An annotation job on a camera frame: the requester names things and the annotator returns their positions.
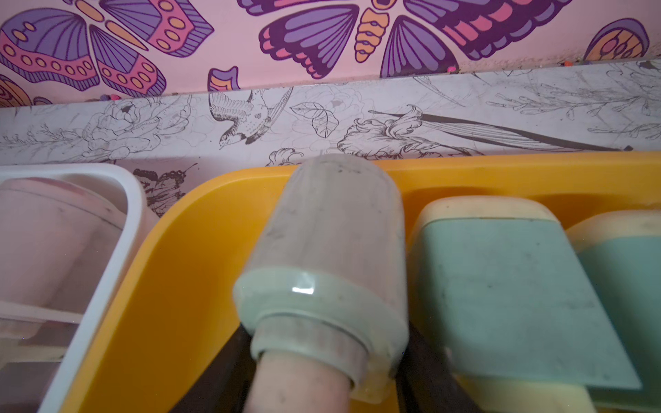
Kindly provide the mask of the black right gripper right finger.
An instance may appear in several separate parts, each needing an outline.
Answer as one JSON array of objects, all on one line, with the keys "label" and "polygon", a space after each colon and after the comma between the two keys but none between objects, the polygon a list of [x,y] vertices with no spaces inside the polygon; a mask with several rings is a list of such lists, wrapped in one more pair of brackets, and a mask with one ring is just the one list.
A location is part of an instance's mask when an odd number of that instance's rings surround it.
[{"label": "black right gripper right finger", "polygon": [[395,376],[400,412],[482,413],[452,375],[446,357],[409,324],[409,342]]}]

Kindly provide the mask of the pink sharpener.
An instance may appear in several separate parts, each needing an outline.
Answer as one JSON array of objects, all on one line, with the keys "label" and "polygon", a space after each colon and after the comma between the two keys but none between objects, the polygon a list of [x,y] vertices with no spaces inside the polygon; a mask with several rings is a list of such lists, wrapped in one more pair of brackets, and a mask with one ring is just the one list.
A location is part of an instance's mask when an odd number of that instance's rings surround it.
[{"label": "pink sharpener", "polygon": [[1,184],[1,305],[29,308],[1,318],[1,337],[33,337],[44,315],[79,323],[127,216],[70,182],[28,177]]}]

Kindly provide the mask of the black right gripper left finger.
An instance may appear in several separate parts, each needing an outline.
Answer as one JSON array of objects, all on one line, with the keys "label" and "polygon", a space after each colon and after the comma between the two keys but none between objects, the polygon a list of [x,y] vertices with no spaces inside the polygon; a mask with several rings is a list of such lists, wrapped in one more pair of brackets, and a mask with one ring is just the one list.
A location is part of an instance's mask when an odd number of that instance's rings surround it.
[{"label": "black right gripper left finger", "polygon": [[242,412],[255,373],[251,335],[239,325],[170,412]]}]

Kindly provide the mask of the green sharpener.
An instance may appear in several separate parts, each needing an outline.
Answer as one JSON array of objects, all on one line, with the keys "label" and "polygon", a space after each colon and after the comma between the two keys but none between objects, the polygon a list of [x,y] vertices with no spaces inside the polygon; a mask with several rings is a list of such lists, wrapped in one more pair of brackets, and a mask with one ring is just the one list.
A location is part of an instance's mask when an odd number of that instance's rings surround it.
[{"label": "green sharpener", "polygon": [[610,409],[660,410],[660,213],[603,213],[566,232],[641,380],[639,390],[592,387]]},{"label": "green sharpener", "polygon": [[302,163],[232,291],[256,374],[246,412],[346,412],[387,399],[409,341],[394,181],[346,154]]},{"label": "green sharpener", "polygon": [[640,377],[566,233],[542,204],[432,201],[411,235],[411,315],[488,412],[592,412]]}]

